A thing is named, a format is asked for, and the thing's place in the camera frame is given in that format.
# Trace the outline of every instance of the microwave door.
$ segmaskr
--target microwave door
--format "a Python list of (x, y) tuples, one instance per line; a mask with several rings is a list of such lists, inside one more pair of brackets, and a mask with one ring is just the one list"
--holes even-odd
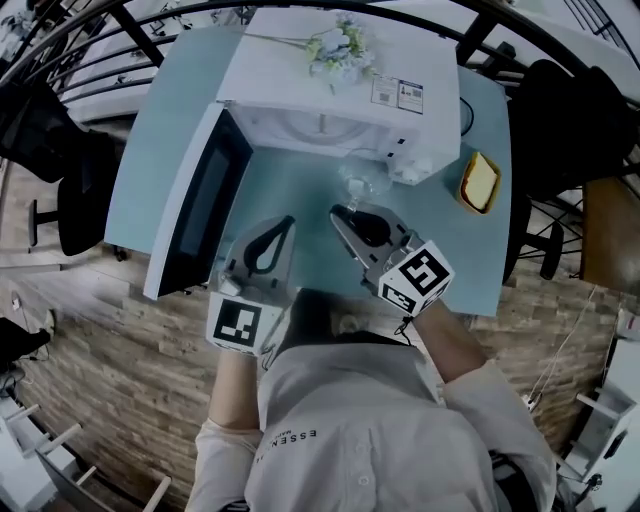
[(206, 283), (253, 151), (222, 104), (205, 111), (184, 155), (151, 253), (144, 295)]

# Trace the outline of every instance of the sticker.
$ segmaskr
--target sticker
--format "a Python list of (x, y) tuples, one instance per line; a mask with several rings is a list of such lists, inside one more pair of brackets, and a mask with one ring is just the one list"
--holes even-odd
[(449, 287), (455, 272), (432, 241), (391, 268), (378, 282), (378, 296), (415, 316)]
[(371, 103), (397, 108), (399, 82), (400, 80), (390, 76), (373, 75)]
[(422, 86), (405, 80), (398, 81), (398, 108), (422, 114)]
[(260, 308), (224, 299), (213, 337), (253, 347), (259, 320)]
[(382, 295), (381, 297), (389, 302), (391, 302), (394, 306), (398, 306), (400, 309), (410, 313), (413, 311), (413, 308), (416, 307), (416, 301), (411, 297), (407, 297), (404, 293), (399, 292), (391, 288), (388, 284), (384, 284), (382, 287)]
[(399, 80), (391, 76), (373, 75), (371, 103), (400, 108), (422, 115), (422, 93), (420, 84)]
[(423, 297), (451, 275), (426, 248), (402, 265), (400, 272)]

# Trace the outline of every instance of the microwave label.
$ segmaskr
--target microwave label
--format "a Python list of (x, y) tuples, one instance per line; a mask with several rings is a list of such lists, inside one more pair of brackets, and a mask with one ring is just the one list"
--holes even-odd
[(422, 86), (399, 80), (398, 108), (422, 114)]
[(371, 102), (422, 114), (422, 86), (390, 76), (374, 75)]

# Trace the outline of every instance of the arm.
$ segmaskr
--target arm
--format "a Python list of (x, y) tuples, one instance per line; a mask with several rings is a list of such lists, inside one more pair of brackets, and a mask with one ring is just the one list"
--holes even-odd
[(413, 319), (445, 384), (487, 362), (480, 343), (438, 299)]
[(188, 512), (218, 512), (244, 501), (244, 489), (262, 439), (256, 366), (254, 357), (231, 350), (220, 354), (209, 418), (196, 438), (198, 458)]
[(553, 454), (529, 411), (482, 347), (437, 300), (413, 320), (445, 382), (447, 408), (473, 426), (487, 450), (506, 455), (524, 473), (539, 511), (551, 509), (556, 472)]
[(209, 418), (229, 430), (260, 427), (257, 398), (257, 359), (223, 350), (211, 393)]

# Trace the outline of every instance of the flower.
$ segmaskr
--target flower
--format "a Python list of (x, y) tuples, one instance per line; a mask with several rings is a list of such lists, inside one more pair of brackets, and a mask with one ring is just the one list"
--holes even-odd
[(350, 43), (349, 36), (346, 36), (342, 29), (337, 27), (322, 34), (320, 41), (327, 53), (331, 53), (340, 48), (340, 46), (347, 46)]
[(375, 71), (375, 56), (367, 48), (362, 25), (351, 12), (338, 12), (335, 28), (311, 36), (305, 51), (309, 73), (324, 74), (332, 86), (355, 84)]

